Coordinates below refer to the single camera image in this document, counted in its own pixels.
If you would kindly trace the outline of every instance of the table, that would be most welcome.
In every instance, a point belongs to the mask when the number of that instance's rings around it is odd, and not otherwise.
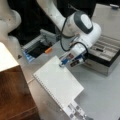
[[[115,30],[111,31],[113,26],[110,28],[107,29],[106,27],[104,34],[119,39],[119,34]],[[66,115],[58,109],[58,105],[32,77],[32,74],[43,66],[50,58],[55,55],[60,57],[64,53],[61,50],[59,42],[56,43],[52,49],[50,54],[42,54],[31,64],[25,66],[23,71],[29,83],[33,98],[41,113],[41,117],[45,120],[69,120]],[[85,66],[76,66],[74,68],[67,67],[85,88],[76,101],[86,114],[94,118],[94,120],[118,120],[120,117],[120,64],[117,65],[115,70],[108,77]]]

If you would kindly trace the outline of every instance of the wire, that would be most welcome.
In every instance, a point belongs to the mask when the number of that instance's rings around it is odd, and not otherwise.
[[[62,30],[61,30],[61,32],[60,32],[60,36],[59,36],[59,38],[58,38],[58,39],[60,40],[61,48],[62,48],[63,51],[65,51],[65,52],[70,51],[70,48],[69,48],[69,49],[65,49],[65,48],[63,47],[63,43],[62,43],[62,34],[63,34],[63,30],[64,30],[64,28],[65,28],[65,24],[66,24],[66,22],[67,22],[67,20],[68,20],[68,16],[69,16],[69,13],[70,13],[69,4],[70,4],[70,2],[69,2],[69,0],[68,0],[68,13],[67,13],[67,17],[66,17],[66,19],[65,19],[65,21],[64,21]]]

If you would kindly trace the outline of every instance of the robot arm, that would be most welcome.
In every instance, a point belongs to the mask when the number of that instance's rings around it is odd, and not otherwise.
[[[46,15],[62,31],[65,18],[55,7],[53,0],[37,0],[37,2]],[[60,66],[64,66],[70,61],[72,61],[71,66],[74,66],[84,61],[85,53],[99,39],[101,28],[98,24],[91,22],[84,12],[77,11],[68,17],[62,34],[68,37],[77,36],[72,41],[69,51],[60,58]]]

